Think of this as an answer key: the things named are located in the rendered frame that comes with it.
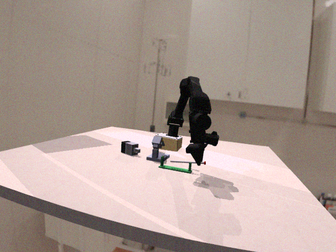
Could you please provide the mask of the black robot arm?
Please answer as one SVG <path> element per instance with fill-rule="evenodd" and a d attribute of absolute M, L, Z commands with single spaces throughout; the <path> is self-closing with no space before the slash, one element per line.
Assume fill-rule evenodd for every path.
<path fill-rule="evenodd" d="M 171 112 L 167 120 L 169 125 L 168 136 L 179 137 L 178 129 L 182 127 L 184 118 L 183 111 L 189 99 L 189 122 L 191 128 L 205 130 L 205 134 L 201 134 L 201 144 L 209 144 L 212 146 L 218 145 L 219 135 L 213 131 L 211 134 L 206 133 L 206 130 L 211 126 L 211 119 L 207 114 L 211 113 L 211 103 L 207 94 L 202 92 L 199 78 L 189 76 L 180 83 L 180 98 L 176 109 Z M 173 124 L 169 124 L 173 123 Z M 179 124 L 179 125 L 175 125 Z"/>

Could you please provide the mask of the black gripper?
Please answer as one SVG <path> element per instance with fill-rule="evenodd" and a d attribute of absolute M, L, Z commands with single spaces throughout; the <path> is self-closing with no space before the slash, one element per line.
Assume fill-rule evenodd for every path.
<path fill-rule="evenodd" d="M 205 130 L 200 130 L 198 128 L 190 127 L 190 130 L 189 130 L 189 133 L 191 133 L 190 143 L 193 143 L 193 144 L 189 144 L 186 148 L 186 153 L 191 154 L 191 156 L 196 161 L 196 164 L 198 166 L 200 166 L 201 162 L 203 161 L 204 149 L 208 145 L 208 144 L 205 144 L 205 145 L 201 144 L 202 132 L 205 134 Z"/>

